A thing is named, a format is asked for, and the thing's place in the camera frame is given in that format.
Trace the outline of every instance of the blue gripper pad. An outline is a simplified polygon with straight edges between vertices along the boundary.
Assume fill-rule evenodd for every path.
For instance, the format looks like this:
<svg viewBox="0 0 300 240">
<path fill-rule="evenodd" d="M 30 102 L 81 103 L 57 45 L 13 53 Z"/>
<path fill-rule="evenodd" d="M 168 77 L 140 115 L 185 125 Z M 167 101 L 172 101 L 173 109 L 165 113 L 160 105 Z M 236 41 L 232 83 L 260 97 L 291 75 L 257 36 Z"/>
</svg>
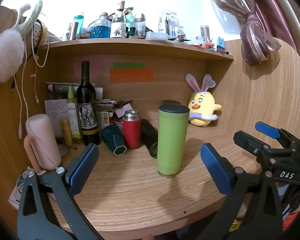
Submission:
<svg viewBox="0 0 300 240">
<path fill-rule="evenodd" d="M 98 146 L 89 143 L 80 156 L 74 158 L 67 166 L 65 180 L 69 185 L 68 192 L 71 197 L 74 197 L 82 191 L 83 186 L 98 159 Z"/>
<path fill-rule="evenodd" d="M 266 123 L 263 122 L 257 122 L 255 125 L 255 128 L 258 132 L 261 132 L 265 134 L 266 136 L 269 136 L 272 139 L 277 139 L 280 137 L 280 133 L 277 128 L 274 128 Z"/>
<path fill-rule="evenodd" d="M 210 143 L 202 145 L 200 156 L 219 192 L 229 196 L 234 182 L 234 168 L 231 163 L 221 157 Z"/>
</svg>

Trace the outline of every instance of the elephant label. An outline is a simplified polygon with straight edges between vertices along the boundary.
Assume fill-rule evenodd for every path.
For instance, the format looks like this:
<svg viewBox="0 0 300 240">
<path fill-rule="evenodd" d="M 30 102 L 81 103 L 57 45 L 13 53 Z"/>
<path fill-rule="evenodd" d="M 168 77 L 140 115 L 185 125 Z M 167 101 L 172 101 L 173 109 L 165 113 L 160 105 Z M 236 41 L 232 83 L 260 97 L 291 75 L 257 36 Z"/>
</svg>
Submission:
<svg viewBox="0 0 300 240">
<path fill-rule="evenodd" d="M 80 124 L 82 129 L 91 129 L 98 126 L 91 103 L 78 104 Z"/>
</svg>

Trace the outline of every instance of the screw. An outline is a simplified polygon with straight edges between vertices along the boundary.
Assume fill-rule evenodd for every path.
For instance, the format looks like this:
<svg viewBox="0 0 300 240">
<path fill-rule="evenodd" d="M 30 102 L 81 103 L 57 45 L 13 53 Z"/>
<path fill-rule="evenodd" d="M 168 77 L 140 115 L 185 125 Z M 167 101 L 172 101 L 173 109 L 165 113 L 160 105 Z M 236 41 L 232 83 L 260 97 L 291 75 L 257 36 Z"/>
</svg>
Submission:
<svg viewBox="0 0 300 240">
<path fill-rule="evenodd" d="M 34 171 L 30 171 L 30 172 L 28 173 L 28 177 L 29 177 L 29 178 L 31 178 L 33 175 L 34 175 Z"/>
<path fill-rule="evenodd" d="M 272 177 L 272 172 L 271 171 L 266 171 L 266 176 L 271 178 Z"/>
<path fill-rule="evenodd" d="M 234 170 L 238 174 L 242 174 L 243 173 L 243 168 L 241 168 L 241 167 L 236 167 Z"/>
<path fill-rule="evenodd" d="M 58 174 L 61 174 L 61 173 L 63 173 L 65 171 L 65 168 L 64 167 L 59 167 L 59 168 L 57 168 L 57 173 Z"/>
</svg>

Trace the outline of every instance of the pink sticky note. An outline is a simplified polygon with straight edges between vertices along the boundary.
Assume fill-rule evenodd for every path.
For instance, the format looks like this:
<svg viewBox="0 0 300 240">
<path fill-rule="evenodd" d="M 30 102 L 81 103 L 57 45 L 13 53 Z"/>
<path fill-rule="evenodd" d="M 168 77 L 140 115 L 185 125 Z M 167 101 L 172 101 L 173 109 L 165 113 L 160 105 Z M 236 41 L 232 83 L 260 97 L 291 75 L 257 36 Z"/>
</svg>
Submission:
<svg viewBox="0 0 300 240">
<path fill-rule="evenodd" d="M 90 76 L 100 76 L 105 72 L 103 55 L 89 55 L 74 58 L 73 74 L 75 77 L 81 76 L 81 62 L 90 61 Z"/>
</svg>

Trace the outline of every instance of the pink curtain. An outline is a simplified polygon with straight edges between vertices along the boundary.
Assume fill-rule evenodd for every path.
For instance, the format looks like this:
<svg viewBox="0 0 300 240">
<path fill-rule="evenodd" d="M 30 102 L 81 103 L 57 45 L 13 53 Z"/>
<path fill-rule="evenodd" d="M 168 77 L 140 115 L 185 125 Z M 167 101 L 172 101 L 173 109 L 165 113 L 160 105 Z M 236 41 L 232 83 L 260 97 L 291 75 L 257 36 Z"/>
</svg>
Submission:
<svg viewBox="0 0 300 240">
<path fill-rule="evenodd" d="M 276 0 L 255 0 L 255 2 L 256 15 L 260 19 L 262 28 L 296 50 L 288 23 Z"/>
<path fill-rule="evenodd" d="M 268 32 L 256 14 L 255 0 L 213 0 L 222 10 L 245 20 L 240 37 L 242 58 L 250 66 L 268 59 L 269 53 L 277 51 L 281 44 Z"/>
</svg>

